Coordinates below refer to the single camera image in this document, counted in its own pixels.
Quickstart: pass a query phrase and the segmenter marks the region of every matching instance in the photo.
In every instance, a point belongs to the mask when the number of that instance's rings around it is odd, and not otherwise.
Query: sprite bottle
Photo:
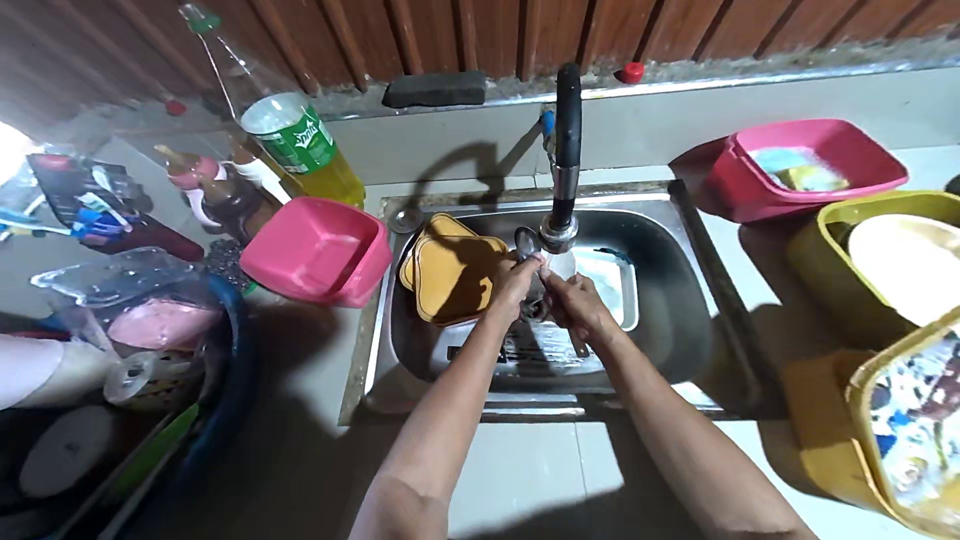
[[[300,184],[303,192],[363,209],[366,190],[300,87],[238,47],[221,19],[198,3],[180,6],[200,37],[237,124]]]

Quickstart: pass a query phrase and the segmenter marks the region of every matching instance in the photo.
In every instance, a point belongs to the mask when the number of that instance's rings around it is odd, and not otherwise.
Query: yellow plastic container
[[[466,225],[448,213],[437,212],[433,214],[426,227],[417,235],[414,241],[414,247],[407,253],[407,258],[400,265],[399,280],[400,284],[408,290],[414,290],[414,253],[417,252],[417,246],[429,238],[436,236],[477,236],[477,233],[471,231]]]
[[[483,312],[506,253],[507,244],[494,236],[431,236],[418,242],[414,288],[420,318],[448,326]]]
[[[813,483],[846,503],[889,516],[934,538],[955,538],[952,529],[918,518],[900,506],[880,465],[879,448],[871,430],[870,398],[877,372],[899,356],[939,339],[960,322],[960,307],[936,323],[906,336],[879,355],[844,350],[793,362],[782,370],[790,423],[800,445],[800,460]],[[960,509],[960,482],[943,497],[922,506]]]
[[[823,207],[787,247],[787,258],[857,349],[880,350],[917,329],[853,267],[844,246],[860,222],[883,214],[919,215],[960,227],[960,197],[944,191],[889,191]]]

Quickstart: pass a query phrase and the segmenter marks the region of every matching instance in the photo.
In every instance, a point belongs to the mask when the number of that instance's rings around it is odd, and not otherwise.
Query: bottle label
[[[291,173],[310,173],[328,163],[337,153],[333,137],[313,107],[293,126],[263,135],[254,135],[263,148]]]

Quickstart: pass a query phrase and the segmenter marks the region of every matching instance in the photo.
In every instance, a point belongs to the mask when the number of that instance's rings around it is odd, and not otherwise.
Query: sponge
[[[412,105],[483,105],[486,90],[487,76],[483,71],[404,75],[387,87],[383,105],[392,109]]]

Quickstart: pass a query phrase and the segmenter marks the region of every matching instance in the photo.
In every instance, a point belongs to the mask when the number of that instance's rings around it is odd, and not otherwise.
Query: pink plastic container
[[[289,298],[362,307],[392,259],[380,220],[350,205],[298,197],[260,229],[240,268]]]
[[[846,178],[850,188],[794,191],[778,185],[748,154],[772,147],[809,149]],[[707,182],[726,205],[728,217],[747,223],[873,195],[906,180],[903,165],[867,134],[846,120],[821,118],[766,124],[730,135]]]

